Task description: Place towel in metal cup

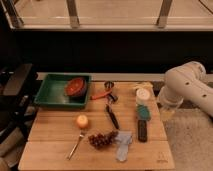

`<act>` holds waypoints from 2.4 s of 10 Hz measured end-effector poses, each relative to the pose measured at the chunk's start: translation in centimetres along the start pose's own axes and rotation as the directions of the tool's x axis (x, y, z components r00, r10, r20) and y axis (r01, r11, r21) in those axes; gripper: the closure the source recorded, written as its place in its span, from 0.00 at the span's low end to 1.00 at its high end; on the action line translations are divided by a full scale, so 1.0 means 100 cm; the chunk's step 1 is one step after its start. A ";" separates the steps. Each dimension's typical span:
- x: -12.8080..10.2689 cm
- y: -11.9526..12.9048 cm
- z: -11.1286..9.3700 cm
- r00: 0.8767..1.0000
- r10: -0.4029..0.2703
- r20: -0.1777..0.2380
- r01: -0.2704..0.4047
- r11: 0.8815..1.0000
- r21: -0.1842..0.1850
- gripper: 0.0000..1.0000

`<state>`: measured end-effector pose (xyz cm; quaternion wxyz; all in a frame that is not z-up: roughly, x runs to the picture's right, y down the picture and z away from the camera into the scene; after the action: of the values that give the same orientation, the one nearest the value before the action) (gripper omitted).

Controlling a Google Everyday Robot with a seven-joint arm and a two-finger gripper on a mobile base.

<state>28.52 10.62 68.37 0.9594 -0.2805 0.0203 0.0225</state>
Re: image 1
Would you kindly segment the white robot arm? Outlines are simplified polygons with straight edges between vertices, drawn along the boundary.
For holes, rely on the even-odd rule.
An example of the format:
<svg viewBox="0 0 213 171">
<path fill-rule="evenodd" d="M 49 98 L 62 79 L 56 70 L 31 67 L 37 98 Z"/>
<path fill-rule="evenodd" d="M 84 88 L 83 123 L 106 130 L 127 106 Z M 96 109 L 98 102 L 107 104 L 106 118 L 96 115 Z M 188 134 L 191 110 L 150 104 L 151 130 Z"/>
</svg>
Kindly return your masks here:
<svg viewBox="0 0 213 171">
<path fill-rule="evenodd" d="M 196 61 L 169 69 L 158 94 L 159 103 L 164 108 L 175 109 L 187 99 L 213 117 L 213 88 L 203 82 L 205 76 L 205 67 Z"/>
</svg>

